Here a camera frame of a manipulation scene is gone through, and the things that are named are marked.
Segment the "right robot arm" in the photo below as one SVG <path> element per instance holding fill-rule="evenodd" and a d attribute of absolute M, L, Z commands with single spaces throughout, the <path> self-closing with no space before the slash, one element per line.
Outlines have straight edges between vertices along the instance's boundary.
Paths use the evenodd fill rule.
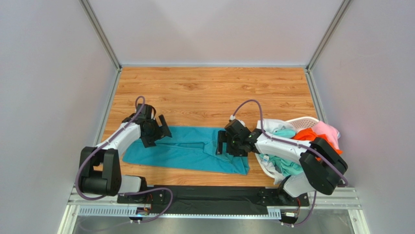
<path fill-rule="evenodd" d="M 276 136 L 276 130 L 282 127 L 299 130 L 300 119 L 288 122 L 278 119 L 264 119 L 257 122 L 254 130 L 249 130 L 238 119 L 232 119 L 223 130 L 218 132 L 216 154 L 224 152 L 232 156 L 246 157 L 248 153 L 256 155 L 278 156 L 299 164 L 303 172 L 281 179 L 279 189 L 290 197 L 317 191 L 331 195 L 348 169 L 347 163 L 321 137 L 312 141 L 295 140 Z"/>

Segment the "teal blue t-shirt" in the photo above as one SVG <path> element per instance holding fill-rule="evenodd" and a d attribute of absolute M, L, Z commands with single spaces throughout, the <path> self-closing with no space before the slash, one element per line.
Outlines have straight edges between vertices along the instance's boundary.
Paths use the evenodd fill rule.
<path fill-rule="evenodd" d="M 123 162 L 135 165 L 187 169 L 226 174 L 247 175 L 247 157 L 216 154 L 217 135 L 221 128 L 172 126 L 172 138 L 165 137 L 155 147 L 145 148 L 141 140 L 132 143 Z"/>

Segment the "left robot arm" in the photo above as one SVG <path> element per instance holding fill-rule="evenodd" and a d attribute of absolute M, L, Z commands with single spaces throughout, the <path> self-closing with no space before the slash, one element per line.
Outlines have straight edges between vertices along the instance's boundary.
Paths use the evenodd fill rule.
<path fill-rule="evenodd" d="M 106 140 L 82 149 L 75 179 L 77 193 L 85 200 L 99 200 L 139 192 L 142 179 L 122 175 L 120 156 L 138 140 L 148 148 L 156 146 L 157 140 L 171 136 L 165 117 L 157 117 L 153 106 L 139 104 L 135 113 L 125 118 Z"/>

